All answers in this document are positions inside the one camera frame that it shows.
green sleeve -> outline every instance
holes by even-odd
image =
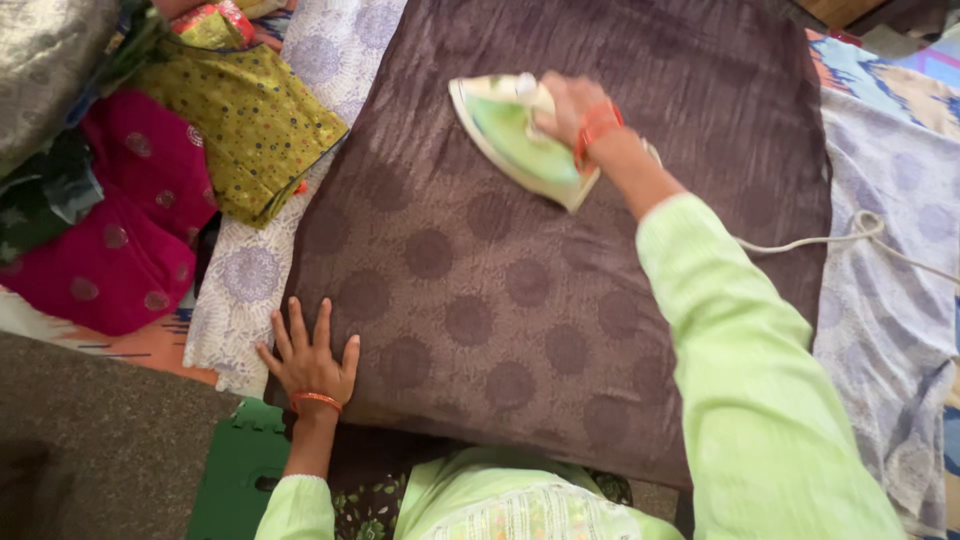
[[[333,540],[333,504],[326,480],[307,475],[281,479],[256,540]]]
[[[902,540],[810,325],[709,207],[660,204],[636,249],[677,353],[696,538]]]

brown cloth with circle pattern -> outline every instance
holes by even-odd
[[[447,94],[548,68],[601,81],[732,233],[828,234],[819,88],[793,23],[734,0],[410,0],[300,223],[288,296],[310,328],[333,299],[335,351],[363,337],[350,422],[688,487],[670,334],[620,195],[601,181],[567,215],[524,191]],[[825,256],[758,264],[812,322]]]

clothes iron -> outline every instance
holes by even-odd
[[[545,86],[523,73],[453,79],[449,88],[461,123],[493,164],[528,190],[577,211],[600,170],[581,174],[569,148],[534,126],[534,111],[554,112]]]

pink fabric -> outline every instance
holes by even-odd
[[[200,134],[145,94],[98,101],[81,127],[104,201],[0,283],[40,311],[121,335],[177,308],[193,281],[189,244],[216,202]]]

orange bangle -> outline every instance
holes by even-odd
[[[584,113],[580,119],[580,130],[577,132],[576,145],[573,147],[573,164],[577,171],[583,173],[588,170],[590,163],[587,160],[587,147],[594,140],[606,135],[607,132],[623,127],[623,116],[620,109],[611,100],[602,101]]]
[[[314,392],[297,392],[296,394],[290,396],[290,408],[292,408],[294,412],[298,412],[297,401],[299,400],[317,400],[318,402],[324,402],[325,404],[337,409],[337,414],[343,414],[344,412],[344,406],[340,405],[337,400],[334,400],[329,396],[325,396],[324,394],[317,394]]]

